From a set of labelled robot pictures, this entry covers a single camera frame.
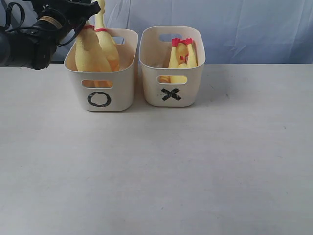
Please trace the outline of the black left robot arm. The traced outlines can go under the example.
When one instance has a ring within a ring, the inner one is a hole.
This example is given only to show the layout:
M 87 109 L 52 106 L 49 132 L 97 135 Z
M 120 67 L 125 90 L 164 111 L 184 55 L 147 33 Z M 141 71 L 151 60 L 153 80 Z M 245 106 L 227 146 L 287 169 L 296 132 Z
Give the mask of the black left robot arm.
M 24 26 L 25 10 L 11 2 L 5 10 L 5 25 L 0 28 L 1 67 L 45 69 L 57 47 L 70 44 L 86 22 L 100 12 L 92 0 L 33 0 L 36 22 Z

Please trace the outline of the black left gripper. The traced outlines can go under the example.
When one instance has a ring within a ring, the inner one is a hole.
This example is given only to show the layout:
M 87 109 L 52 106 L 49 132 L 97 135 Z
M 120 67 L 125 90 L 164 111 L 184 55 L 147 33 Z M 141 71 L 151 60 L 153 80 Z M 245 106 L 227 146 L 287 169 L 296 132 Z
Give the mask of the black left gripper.
M 91 0 L 30 0 L 30 2 L 38 16 L 55 12 L 70 24 L 85 22 L 101 10 L 99 4 Z

